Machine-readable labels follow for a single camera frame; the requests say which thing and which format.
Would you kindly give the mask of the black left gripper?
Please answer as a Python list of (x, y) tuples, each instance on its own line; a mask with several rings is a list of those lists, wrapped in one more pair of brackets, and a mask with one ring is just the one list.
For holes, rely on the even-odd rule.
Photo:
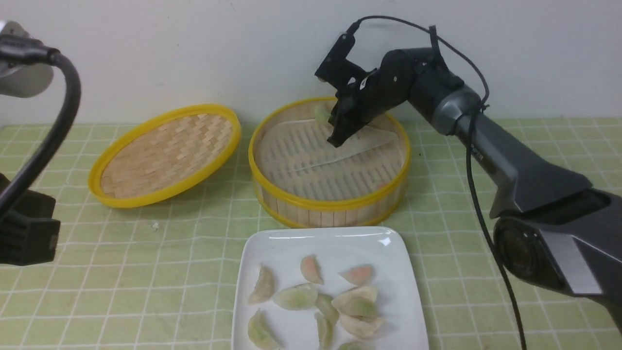
[(14, 266), (49, 263), (55, 259), (61, 228), (53, 218), (55, 198), (25, 191), (0, 224), (0, 263)]

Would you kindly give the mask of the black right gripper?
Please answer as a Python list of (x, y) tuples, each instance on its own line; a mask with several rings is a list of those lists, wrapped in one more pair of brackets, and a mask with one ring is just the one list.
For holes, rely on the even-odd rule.
[(329, 122), (333, 131), (328, 142), (335, 148), (367, 126), (376, 117), (404, 103), (414, 81), (410, 68), (379, 68), (338, 93)]

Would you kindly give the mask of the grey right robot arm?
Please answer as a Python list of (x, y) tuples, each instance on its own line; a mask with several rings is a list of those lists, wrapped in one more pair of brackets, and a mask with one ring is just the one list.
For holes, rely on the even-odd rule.
[(336, 88), (328, 142), (336, 148), (380, 114), (409, 102), (457, 137), (496, 184), (493, 254), (521, 281), (603, 305), (621, 327), (621, 197), (552, 164), (480, 112), (479, 95), (438, 49), (389, 51), (365, 71), (329, 53), (315, 75)]

